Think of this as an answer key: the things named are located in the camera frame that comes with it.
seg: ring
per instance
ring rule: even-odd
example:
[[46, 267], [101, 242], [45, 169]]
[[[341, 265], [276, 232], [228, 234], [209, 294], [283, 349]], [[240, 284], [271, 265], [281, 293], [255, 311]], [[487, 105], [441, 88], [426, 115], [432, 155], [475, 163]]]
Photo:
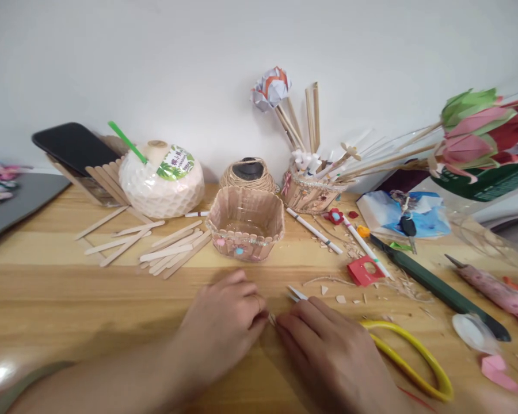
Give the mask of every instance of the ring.
[[255, 299], [257, 299], [257, 304], [259, 305], [259, 312], [257, 313], [261, 313], [262, 309], [261, 309], [261, 301], [259, 300], [259, 298], [257, 297], [257, 295], [252, 295]]

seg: key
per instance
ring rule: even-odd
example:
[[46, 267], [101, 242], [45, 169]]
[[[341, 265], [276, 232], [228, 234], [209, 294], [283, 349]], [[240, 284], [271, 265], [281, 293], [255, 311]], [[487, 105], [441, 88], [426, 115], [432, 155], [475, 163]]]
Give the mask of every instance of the key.
[[401, 226], [401, 230], [409, 237], [410, 246], [413, 249], [413, 254], [416, 254], [416, 243], [414, 242], [414, 237], [416, 236], [416, 226], [414, 225], [414, 221], [409, 216], [403, 216], [399, 220], [399, 225]]

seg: twine ball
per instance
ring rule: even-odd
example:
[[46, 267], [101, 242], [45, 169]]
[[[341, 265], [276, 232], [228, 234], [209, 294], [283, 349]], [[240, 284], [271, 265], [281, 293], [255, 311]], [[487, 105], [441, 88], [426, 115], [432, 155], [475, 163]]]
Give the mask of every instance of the twine ball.
[[[234, 172], [235, 166], [252, 163], [258, 163], [260, 164], [260, 167], [262, 167], [262, 174], [259, 178], [248, 181], [244, 178], [239, 177]], [[230, 164], [228, 168], [225, 170], [223, 176], [220, 178], [219, 185], [221, 187], [236, 186], [247, 189], [262, 190], [268, 191], [270, 193], [276, 193], [275, 180], [269, 173], [269, 169], [266, 167], [265, 161], [261, 158], [244, 158], [241, 161], [236, 161], [235, 163]]]

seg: green utility knife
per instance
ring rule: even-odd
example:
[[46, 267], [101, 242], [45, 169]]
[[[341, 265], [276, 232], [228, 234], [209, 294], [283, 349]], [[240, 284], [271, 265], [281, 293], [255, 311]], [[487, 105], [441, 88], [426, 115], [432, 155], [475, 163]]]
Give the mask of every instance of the green utility knife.
[[483, 323], [487, 325], [497, 340], [503, 342], [510, 342], [512, 340], [511, 335], [503, 325], [485, 313], [484, 310], [480, 309], [467, 298], [462, 296], [455, 289], [447, 285], [428, 269], [422, 267], [420, 264], [408, 257], [405, 253], [389, 247], [376, 236], [370, 234], [370, 239], [377, 248], [383, 250], [383, 252], [387, 254], [392, 262], [394, 262], [401, 269], [405, 270], [407, 274], [409, 274], [414, 280], [432, 292], [453, 311], [461, 314], [474, 313], [478, 315]]

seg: white plastic lid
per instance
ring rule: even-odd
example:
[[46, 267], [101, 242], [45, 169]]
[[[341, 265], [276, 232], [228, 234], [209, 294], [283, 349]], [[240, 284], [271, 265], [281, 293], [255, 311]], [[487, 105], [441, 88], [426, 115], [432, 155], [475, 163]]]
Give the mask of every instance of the white plastic lid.
[[501, 351], [495, 335], [477, 315], [457, 314], [453, 316], [453, 327], [469, 347], [489, 355]]

